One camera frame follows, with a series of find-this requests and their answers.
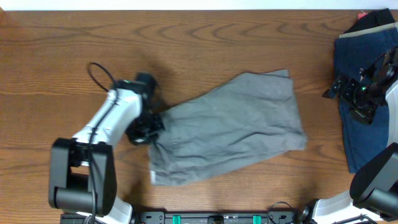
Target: brown wooden surface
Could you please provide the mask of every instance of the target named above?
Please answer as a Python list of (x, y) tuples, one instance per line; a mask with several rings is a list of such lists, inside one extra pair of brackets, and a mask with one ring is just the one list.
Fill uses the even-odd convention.
[(3, 14), (4, 14), (4, 10), (0, 7), (0, 22), (1, 22)]
[[(126, 138), (115, 150), (119, 196), (179, 210), (298, 207), (349, 189), (333, 80), (333, 40), (359, 11), (6, 12), (0, 24), (0, 223), (58, 223), (47, 202), (50, 147), (82, 128), (105, 99), (89, 61), (118, 78), (152, 72), (170, 105), (245, 71), (288, 68), (305, 151), (288, 152), (183, 187), (149, 182), (147, 148)], [(98, 74), (101, 82), (107, 82)]]

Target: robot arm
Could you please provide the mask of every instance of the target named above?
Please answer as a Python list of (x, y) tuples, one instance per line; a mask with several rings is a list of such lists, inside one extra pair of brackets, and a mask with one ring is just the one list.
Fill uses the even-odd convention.
[[(116, 196), (113, 149), (124, 133), (133, 144), (146, 144), (163, 129), (160, 117), (150, 110), (156, 85), (152, 76), (145, 73), (138, 74), (133, 82), (118, 81), (117, 88), (108, 91), (105, 103), (81, 131), (71, 139), (60, 138), (54, 142), (49, 186), (51, 207), (90, 216), (93, 180), (99, 216), (96, 219), (103, 223), (130, 224), (132, 206)], [(72, 172), (71, 167), (88, 166), (89, 140), (97, 125), (91, 142), (93, 176), (89, 178)]]
[(389, 137), (387, 148), (369, 161), (354, 176), (349, 191), (321, 199), (307, 207), (307, 223), (356, 223), (398, 219), (398, 52), (391, 49), (363, 75), (373, 82), (363, 85), (356, 80), (338, 77), (323, 97), (337, 94), (351, 106), (351, 117), (370, 124), (378, 106), (388, 104)]

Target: black cable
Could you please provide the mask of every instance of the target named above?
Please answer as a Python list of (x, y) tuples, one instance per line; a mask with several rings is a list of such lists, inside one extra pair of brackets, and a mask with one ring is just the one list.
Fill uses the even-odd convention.
[(287, 205), (287, 206), (289, 206), (290, 208), (292, 208), (287, 202), (275, 202), (273, 205), (271, 205), (271, 207), (269, 207), (269, 209), (268, 209), (268, 219), (272, 222), (272, 224), (276, 224), (276, 223), (273, 221), (273, 218), (274, 218), (274, 217), (270, 217), (270, 216), (269, 216), (269, 212), (271, 212), (271, 209), (272, 209), (275, 205), (280, 205), (280, 204), (284, 204), (284, 205)]
[(99, 81), (98, 81), (98, 80), (93, 76), (93, 74), (91, 73), (91, 69), (90, 69), (90, 68), (91, 68), (92, 65), (96, 65), (96, 66), (98, 66), (100, 69), (102, 69), (102, 70), (108, 75), (108, 77), (110, 77), (110, 79), (112, 80), (113, 84), (115, 84), (116, 81), (114, 80), (113, 76), (107, 71), (107, 69), (104, 68), (102, 65), (100, 65), (100, 64), (98, 64), (98, 63), (96, 63), (96, 62), (90, 62), (90, 63), (87, 65), (87, 73), (88, 73), (88, 75), (90, 76), (90, 78), (91, 78), (99, 87), (101, 87), (104, 91), (108, 92), (108, 89), (105, 88), (102, 84), (100, 84)]
[(98, 64), (98, 63), (96, 63), (96, 62), (90, 62), (90, 63), (87, 65), (87, 72), (88, 72), (89, 76), (91, 77), (91, 79), (92, 79), (99, 87), (101, 87), (103, 90), (108, 91), (108, 89), (106, 89), (103, 85), (101, 85), (101, 84), (97, 81), (97, 79), (94, 78), (94, 76), (91, 74), (90, 68), (91, 68), (92, 65), (98, 66), (99, 68), (101, 68), (101, 69), (108, 75), (108, 77), (109, 77), (109, 78), (112, 80), (112, 82), (113, 82), (113, 89), (114, 89), (115, 92), (116, 92), (116, 97), (115, 97), (115, 99), (113, 100), (113, 104), (108, 108), (108, 110), (104, 113), (104, 115), (102, 115), (102, 117), (101, 117), (101, 118), (99, 119), (99, 121), (96, 123), (96, 125), (94, 126), (94, 128), (91, 129), (91, 135), (90, 135), (90, 139), (89, 139), (89, 141), (88, 141), (88, 152), (89, 152), (88, 154), (90, 155), (89, 158), (88, 158), (88, 167), (89, 167), (89, 170), (90, 170), (91, 183), (93, 184), (93, 185), (92, 185), (92, 190), (91, 190), (92, 197), (93, 197), (93, 212), (92, 212), (92, 214), (91, 214), (91, 224), (95, 224), (95, 216), (96, 216), (96, 212), (97, 212), (97, 206), (96, 206), (96, 189), (95, 189), (95, 182), (94, 182), (94, 175), (93, 175), (93, 165), (94, 165), (95, 162), (94, 162), (94, 159), (93, 159), (93, 149), (91, 148), (91, 145), (92, 145), (92, 143), (93, 143), (94, 136), (95, 136), (95, 133), (96, 133), (98, 127), (100, 126), (100, 124), (102, 123), (102, 121), (103, 121), (103, 120), (105, 119), (105, 117), (109, 114), (109, 112), (111, 112), (111, 110), (113, 109), (113, 107), (114, 107), (114, 106), (116, 105), (116, 103), (118, 102), (118, 99), (119, 99), (119, 92), (118, 92), (118, 90), (116, 89), (117, 83), (116, 83), (116, 80), (113, 78), (112, 74), (110, 74), (110, 73), (107, 71), (106, 68), (104, 68), (102, 65), (100, 65), (100, 64)]
[(344, 224), (344, 223), (350, 223), (350, 222), (353, 222), (353, 221), (356, 221), (356, 220), (361, 220), (361, 221), (363, 221), (364, 219), (367, 219), (369, 223), (377, 224), (373, 219), (369, 218), (367, 215), (362, 215), (362, 214), (360, 214), (360, 215), (357, 216), (357, 217), (347, 218), (346, 220), (342, 220), (342, 221), (340, 221), (340, 222), (334, 222), (334, 223), (332, 223), (332, 224)]

